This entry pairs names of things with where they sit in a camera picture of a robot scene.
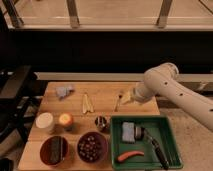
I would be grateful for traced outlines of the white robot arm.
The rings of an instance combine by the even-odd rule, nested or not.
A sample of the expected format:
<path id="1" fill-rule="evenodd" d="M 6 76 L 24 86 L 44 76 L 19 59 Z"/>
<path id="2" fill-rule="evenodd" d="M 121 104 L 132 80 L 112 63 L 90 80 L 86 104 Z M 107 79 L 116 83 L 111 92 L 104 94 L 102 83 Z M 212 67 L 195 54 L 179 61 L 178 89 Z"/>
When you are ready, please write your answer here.
<path id="1" fill-rule="evenodd" d="M 179 74 L 173 63 L 150 68 L 143 79 L 123 94 L 122 104 L 137 101 L 145 103 L 159 94 L 166 97 L 200 124 L 213 132 L 213 100 L 184 87 L 176 81 Z"/>

